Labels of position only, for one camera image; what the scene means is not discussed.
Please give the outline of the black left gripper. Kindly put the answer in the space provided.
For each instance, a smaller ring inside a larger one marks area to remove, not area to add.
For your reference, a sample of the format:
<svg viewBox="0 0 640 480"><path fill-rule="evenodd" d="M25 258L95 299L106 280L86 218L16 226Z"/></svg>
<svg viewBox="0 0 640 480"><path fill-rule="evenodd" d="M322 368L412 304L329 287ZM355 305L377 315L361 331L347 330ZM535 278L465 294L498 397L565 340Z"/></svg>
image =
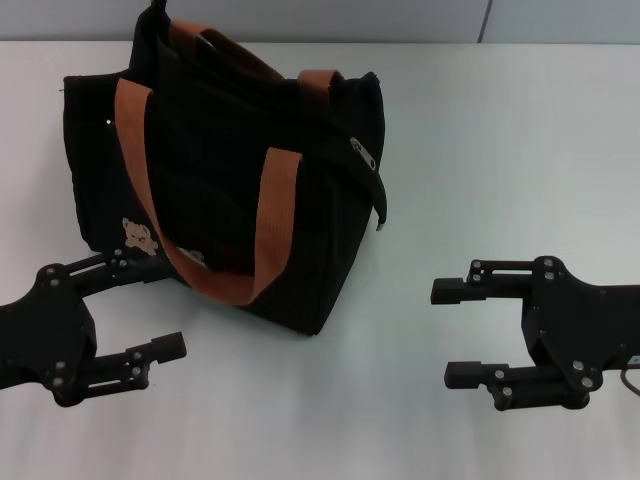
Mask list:
<svg viewBox="0 0 640 480"><path fill-rule="evenodd" d="M146 389L153 362L187 355L182 333L95 358L95 324L83 298L172 274L161 257L129 257L120 250L43 267L26 295L1 307L1 387L38 383L60 406Z"/></svg>

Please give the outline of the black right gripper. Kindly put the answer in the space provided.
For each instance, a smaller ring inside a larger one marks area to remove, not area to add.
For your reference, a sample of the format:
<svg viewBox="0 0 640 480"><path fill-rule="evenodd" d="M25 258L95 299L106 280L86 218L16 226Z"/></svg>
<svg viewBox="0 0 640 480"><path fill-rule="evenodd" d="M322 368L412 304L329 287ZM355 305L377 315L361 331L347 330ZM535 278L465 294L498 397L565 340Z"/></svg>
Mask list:
<svg viewBox="0 0 640 480"><path fill-rule="evenodd" d="M561 406L585 408L603 373L639 368L639 287L592 285L556 257L533 261L471 261L463 278L436 278L432 304L521 299L528 304L523 330L537 365L449 362L449 389L492 395L498 411Z"/></svg>

